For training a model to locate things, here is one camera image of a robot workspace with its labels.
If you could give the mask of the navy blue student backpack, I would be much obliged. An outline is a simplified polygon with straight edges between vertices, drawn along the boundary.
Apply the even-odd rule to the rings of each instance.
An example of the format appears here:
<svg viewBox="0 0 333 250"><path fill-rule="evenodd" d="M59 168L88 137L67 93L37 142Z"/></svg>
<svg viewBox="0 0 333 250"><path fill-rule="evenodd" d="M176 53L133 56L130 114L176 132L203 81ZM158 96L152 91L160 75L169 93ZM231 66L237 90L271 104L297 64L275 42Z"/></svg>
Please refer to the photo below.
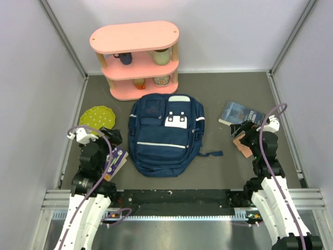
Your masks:
<svg viewBox="0 0 333 250"><path fill-rule="evenodd" d="M129 155L147 177L177 177L202 154L204 107L186 94L148 94L134 105L129 117Z"/></svg>

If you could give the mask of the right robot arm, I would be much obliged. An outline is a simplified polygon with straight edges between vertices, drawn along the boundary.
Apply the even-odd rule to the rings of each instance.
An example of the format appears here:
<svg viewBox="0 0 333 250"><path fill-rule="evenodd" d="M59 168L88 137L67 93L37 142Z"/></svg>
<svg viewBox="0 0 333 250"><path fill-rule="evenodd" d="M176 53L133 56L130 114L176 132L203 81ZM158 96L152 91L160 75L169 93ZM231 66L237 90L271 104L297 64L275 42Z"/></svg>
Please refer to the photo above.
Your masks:
<svg viewBox="0 0 333 250"><path fill-rule="evenodd" d="M256 176L247 181L242 197L247 205L258 209L270 234L272 249L323 249L321 238L312 235L302 221L277 159L277 118L270 116L263 126L246 121L239 129L244 133L240 143L249 147L254 156Z"/></svg>

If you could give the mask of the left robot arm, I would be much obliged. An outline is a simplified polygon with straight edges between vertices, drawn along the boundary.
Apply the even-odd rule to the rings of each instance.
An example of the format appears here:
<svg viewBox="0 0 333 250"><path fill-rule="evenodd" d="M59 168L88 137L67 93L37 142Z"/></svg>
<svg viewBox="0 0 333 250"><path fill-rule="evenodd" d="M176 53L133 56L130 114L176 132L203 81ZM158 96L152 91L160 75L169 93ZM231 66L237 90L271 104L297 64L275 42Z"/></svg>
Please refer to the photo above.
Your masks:
<svg viewBox="0 0 333 250"><path fill-rule="evenodd" d="M118 200L116 185L111 182L111 163L122 136L119 130L81 125L70 128L67 137L81 148L80 164L55 249L91 249L106 209Z"/></svg>

